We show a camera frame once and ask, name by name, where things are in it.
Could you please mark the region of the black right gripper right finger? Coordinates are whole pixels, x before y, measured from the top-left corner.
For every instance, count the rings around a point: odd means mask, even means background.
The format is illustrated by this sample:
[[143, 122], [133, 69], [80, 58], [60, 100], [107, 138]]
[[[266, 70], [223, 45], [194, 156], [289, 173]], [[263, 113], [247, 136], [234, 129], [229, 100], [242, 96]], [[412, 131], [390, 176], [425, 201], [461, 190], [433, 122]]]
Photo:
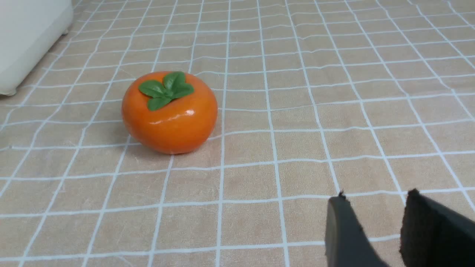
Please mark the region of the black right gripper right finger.
[[474, 221], [412, 189], [407, 194], [399, 252], [406, 267], [473, 267]]

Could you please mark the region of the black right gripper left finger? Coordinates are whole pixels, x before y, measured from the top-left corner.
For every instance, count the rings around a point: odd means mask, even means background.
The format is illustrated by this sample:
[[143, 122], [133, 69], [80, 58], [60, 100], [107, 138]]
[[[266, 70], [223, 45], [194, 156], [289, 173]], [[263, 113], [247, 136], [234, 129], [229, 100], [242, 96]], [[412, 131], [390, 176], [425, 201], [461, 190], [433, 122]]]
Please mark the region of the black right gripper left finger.
[[343, 191], [328, 199], [325, 227], [328, 267], [387, 267], [370, 241]]

